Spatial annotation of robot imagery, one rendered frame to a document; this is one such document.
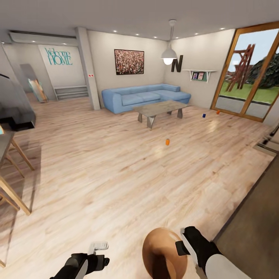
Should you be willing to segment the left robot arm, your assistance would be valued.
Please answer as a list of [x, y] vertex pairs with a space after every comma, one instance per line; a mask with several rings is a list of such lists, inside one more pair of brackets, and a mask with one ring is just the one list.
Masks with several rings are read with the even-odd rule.
[[107, 250], [108, 242], [92, 242], [87, 253], [72, 253], [64, 267], [50, 279], [83, 279], [86, 274], [102, 271], [110, 262], [105, 255], [96, 255], [96, 251]]

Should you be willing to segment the trash can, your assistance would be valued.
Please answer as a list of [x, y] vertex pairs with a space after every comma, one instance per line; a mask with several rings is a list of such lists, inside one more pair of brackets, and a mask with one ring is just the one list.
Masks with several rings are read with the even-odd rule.
[[176, 240], [182, 239], [172, 230], [156, 228], [147, 234], [142, 245], [144, 267], [151, 279], [183, 279], [188, 267], [188, 255], [179, 256]]

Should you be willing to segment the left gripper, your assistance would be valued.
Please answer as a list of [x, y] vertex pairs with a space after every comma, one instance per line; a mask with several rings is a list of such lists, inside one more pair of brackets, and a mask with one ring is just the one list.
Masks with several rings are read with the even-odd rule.
[[105, 266], [110, 262], [109, 258], [104, 258], [105, 255], [89, 255], [92, 259], [92, 267], [87, 273], [92, 273], [94, 271], [102, 271]]

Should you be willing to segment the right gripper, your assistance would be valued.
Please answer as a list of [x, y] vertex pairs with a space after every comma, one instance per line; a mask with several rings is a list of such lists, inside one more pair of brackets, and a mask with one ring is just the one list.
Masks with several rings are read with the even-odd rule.
[[189, 251], [186, 249], [183, 241], [177, 241], [176, 243], [176, 248], [179, 256], [182, 255], [190, 255]]

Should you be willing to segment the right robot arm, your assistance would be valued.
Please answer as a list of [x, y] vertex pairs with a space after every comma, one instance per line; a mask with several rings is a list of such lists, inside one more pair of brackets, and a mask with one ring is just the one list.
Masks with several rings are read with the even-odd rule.
[[177, 241], [179, 256], [191, 255], [208, 279], [252, 279], [238, 269], [194, 226], [180, 228], [182, 241]]

